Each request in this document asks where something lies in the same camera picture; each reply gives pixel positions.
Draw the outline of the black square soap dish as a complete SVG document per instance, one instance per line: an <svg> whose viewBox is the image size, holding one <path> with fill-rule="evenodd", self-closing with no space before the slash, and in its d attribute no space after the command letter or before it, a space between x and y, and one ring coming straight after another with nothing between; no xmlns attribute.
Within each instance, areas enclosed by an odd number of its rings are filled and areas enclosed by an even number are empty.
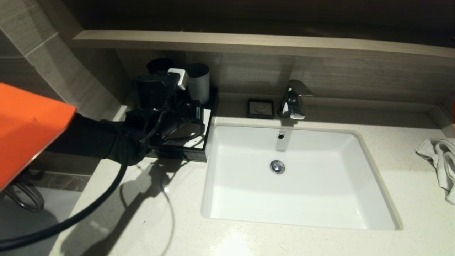
<svg viewBox="0 0 455 256"><path fill-rule="evenodd" d="M273 101L249 99L247 117L254 119L274 119Z"/></svg>

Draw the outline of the white rectangular sink basin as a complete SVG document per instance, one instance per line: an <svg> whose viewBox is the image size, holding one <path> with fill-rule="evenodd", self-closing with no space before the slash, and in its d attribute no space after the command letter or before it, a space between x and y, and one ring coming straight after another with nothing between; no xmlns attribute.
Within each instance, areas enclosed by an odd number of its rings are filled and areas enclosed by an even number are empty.
<svg viewBox="0 0 455 256"><path fill-rule="evenodd" d="M285 164L282 174L270 163ZM206 218L342 229L399 230L362 139L351 131L217 126Z"/></svg>

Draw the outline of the grey plastic cup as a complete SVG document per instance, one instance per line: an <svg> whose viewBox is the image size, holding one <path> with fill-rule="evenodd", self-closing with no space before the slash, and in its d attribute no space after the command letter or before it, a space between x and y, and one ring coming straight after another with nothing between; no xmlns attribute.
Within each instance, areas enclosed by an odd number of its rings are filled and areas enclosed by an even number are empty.
<svg viewBox="0 0 455 256"><path fill-rule="evenodd" d="M206 104L210 95L210 69L203 63L192 63L185 67L189 79L187 89L192 101Z"/></svg>

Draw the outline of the grey toilet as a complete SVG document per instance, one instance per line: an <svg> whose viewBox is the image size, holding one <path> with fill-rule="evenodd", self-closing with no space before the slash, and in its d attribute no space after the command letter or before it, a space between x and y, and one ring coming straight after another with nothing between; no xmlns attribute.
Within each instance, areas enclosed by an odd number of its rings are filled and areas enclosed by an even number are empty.
<svg viewBox="0 0 455 256"><path fill-rule="evenodd" d="M0 202L0 240L28 235L49 228L66 220L73 207L47 205L37 213L19 207L10 201ZM57 236L11 251L0 256L49 256Z"/></svg>

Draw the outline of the black plastic cup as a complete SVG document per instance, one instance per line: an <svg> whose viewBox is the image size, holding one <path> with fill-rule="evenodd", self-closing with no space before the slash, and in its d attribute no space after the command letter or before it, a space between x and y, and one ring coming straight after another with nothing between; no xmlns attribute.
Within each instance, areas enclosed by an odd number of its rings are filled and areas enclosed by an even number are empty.
<svg viewBox="0 0 455 256"><path fill-rule="evenodd" d="M147 63L146 68L149 75L161 75L166 74L169 68L174 68L175 64L172 59L169 58L156 58Z"/></svg>

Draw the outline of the white crumpled towel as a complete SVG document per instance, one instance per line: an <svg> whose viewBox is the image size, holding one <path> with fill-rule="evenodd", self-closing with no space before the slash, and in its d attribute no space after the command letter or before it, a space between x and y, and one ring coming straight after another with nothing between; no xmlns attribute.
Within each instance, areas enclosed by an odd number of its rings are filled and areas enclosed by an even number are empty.
<svg viewBox="0 0 455 256"><path fill-rule="evenodd" d="M433 165L446 202L455 206L455 138L427 139L415 152Z"/></svg>

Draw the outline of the white rectangular mat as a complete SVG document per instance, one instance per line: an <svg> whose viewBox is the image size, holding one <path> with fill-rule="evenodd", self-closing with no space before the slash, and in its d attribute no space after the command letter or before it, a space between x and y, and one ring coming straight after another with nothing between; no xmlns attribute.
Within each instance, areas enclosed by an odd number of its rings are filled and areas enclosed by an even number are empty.
<svg viewBox="0 0 455 256"><path fill-rule="evenodd" d="M203 149L205 146L206 140L208 139L208 133L209 133L209 127L210 127L210 116L211 116L211 110L210 109L204 109L204 124L206 125L204 132L202 135L193 138L191 140L185 141L185 144L183 144L183 147L186 148L194 148L194 149ZM183 129L183 135L184 136L191 136L195 135L198 129L200 128L199 125L197 124L185 124L182 129Z"/></svg>

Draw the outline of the black amenity box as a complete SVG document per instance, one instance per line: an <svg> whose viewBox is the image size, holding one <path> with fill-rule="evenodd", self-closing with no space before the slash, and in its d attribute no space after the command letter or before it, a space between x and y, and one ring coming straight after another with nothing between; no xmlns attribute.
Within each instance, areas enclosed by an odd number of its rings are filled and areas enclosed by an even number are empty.
<svg viewBox="0 0 455 256"><path fill-rule="evenodd" d="M211 89L210 90L210 95L209 95L209 101L207 104L205 104L203 106L204 109L210 109L211 110L211 114L210 114L210 127L209 127L209 133L208 133L208 139L206 140L206 143L205 143L205 146L203 147L203 149L206 151L206 152L210 152L210 129L213 127L213 117L214 115L216 114L216 110L217 110L217 107L218 107L218 90L217 89ZM185 144L185 142L170 142L169 144L164 144L164 145L172 145L172 146L181 146L183 147L183 144Z"/></svg>

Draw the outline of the orange robot shoulder cover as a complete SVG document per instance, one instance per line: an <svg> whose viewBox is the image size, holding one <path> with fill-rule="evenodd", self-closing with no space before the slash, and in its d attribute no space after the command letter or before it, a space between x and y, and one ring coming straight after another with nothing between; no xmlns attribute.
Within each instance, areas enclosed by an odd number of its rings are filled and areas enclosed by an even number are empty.
<svg viewBox="0 0 455 256"><path fill-rule="evenodd" d="M76 108L0 83L0 192L70 125Z"/></svg>

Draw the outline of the chrome sink drain stopper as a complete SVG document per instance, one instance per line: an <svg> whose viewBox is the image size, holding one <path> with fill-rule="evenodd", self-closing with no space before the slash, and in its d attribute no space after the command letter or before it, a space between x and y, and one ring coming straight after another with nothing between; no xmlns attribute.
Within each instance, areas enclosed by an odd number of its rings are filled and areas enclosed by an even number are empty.
<svg viewBox="0 0 455 256"><path fill-rule="evenodd" d="M285 172L285 164L279 160L273 160L270 165L270 170L275 174L282 174Z"/></svg>

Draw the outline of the light wooden wall shelf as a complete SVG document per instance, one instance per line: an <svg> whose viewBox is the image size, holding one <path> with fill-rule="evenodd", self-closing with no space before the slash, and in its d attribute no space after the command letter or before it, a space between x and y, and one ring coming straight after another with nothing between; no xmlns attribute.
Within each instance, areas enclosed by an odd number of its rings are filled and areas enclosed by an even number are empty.
<svg viewBox="0 0 455 256"><path fill-rule="evenodd" d="M455 49L367 39L183 31L83 30L71 45L87 48L226 52L315 57L408 59L455 66Z"/></svg>

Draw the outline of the chrome faucet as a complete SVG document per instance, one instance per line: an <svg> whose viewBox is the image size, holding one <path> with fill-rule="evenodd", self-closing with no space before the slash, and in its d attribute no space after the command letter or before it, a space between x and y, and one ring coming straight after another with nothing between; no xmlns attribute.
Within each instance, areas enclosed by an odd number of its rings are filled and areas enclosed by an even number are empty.
<svg viewBox="0 0 455 256"><path fill-rule="evenodd" d="M281 118L304 120L306 112L303 98L312 97L313 92L300 80L289 80L277 114Z"/></svg>

